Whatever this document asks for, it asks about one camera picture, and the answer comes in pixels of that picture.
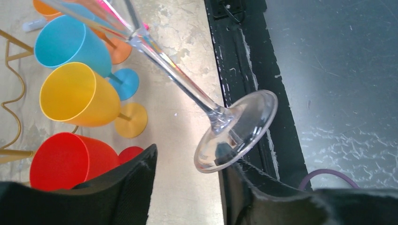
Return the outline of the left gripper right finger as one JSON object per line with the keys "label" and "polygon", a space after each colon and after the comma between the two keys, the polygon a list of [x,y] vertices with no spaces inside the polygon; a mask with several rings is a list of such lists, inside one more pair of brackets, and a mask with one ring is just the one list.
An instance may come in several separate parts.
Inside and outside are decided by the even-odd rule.
{"label": "left gripper right finger", "polygon": [[395,225],[395,189],[300,191],[244,160],[222,171],[228,225]]}

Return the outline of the yellow wine glass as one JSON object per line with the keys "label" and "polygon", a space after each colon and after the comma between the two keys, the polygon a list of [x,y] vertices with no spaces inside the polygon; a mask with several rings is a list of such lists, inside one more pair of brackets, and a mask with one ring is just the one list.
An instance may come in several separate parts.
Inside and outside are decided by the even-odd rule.
{"label": "yellow wine glass", "polygon": [[139,103],[122,105],[114,87],[88,65],[66,63],[53,70],[39,94],[42,113],[49,119],[82,127],[114,123],[125,138],[139,136],[148,124]]}

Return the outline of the red wine glass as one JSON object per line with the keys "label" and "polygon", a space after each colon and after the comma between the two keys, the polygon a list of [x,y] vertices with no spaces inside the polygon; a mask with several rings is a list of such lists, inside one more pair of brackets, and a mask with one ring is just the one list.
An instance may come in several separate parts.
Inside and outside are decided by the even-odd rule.
{"label": "red wine glass", "polygon": [[54,191],[71,189],[135,158],[143,149],[125,148],[121,153],[107,143],[63,132],[46,139],[36,151],[30,167],[32,188]]}

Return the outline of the orange wine glass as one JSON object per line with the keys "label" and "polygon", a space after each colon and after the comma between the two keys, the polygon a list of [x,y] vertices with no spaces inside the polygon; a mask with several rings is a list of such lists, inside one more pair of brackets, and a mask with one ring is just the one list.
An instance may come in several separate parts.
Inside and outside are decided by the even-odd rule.
{"label": "orange wine glass", "polygon": [[[62,15],[61,12],[43,3],[41,0],[33,0],[35,10],[43,15],[47,21],[51,21],[56,17]],[[124,62],[132,51],[132,47],[123,41],[113,37],[108,38],[105,33],[91,28],[91,30],[105,42],[105,45],[110,53],[112,64],[120,64]]]}

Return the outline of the clear wine glass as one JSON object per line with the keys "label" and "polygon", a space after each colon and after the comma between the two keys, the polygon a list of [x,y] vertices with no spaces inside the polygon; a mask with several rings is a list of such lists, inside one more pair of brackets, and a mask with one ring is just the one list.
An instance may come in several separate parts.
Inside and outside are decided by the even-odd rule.
{"label": "clear wine glass", "polygon": [[[87,19],[62,7],[57,0],[48,0],[46,3],[91,25]],[[200,140],[194,155],[194,164],[199,172],[214,173],[230,166],[249,152],[271,125],[278,109],[275,93],[259,90],[240,98],[228,108],[220,106],[172,61],[148,31],[132,31],[122,25],[105,33],[145,54],[207,114],[211,127]]]}

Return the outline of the blue wine glass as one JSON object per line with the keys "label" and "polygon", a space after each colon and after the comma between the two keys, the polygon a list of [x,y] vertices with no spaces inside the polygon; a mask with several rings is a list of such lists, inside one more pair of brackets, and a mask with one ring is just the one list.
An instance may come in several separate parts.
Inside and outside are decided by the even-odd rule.
{"label": "blue wine glass", "polygon": [[137,73],[129,68],[122,68],[113,73],[111,56],[105,42],[91,30],[93,28],[104,33],[115,28],[96,14],[99,12],[99,6],[95,0],[59,0],[57,3],[77,16],[87,19],[91,25],[88,26],[69,15],[53,19],[36,39],[36,60],[50,69],[56,69],[69,62],[84,63],[103,78],[109,78],[120,100],[132,97],[139,86]]}

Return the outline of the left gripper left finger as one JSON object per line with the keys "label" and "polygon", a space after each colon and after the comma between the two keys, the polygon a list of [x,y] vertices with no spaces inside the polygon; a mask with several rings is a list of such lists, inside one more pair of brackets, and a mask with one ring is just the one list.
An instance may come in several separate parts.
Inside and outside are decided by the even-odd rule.
{"label": "left gripper left finger", "polygon": [[0,184],[3,225],[144,225],[148,220],[157,146],[72,189],[51,192]]}

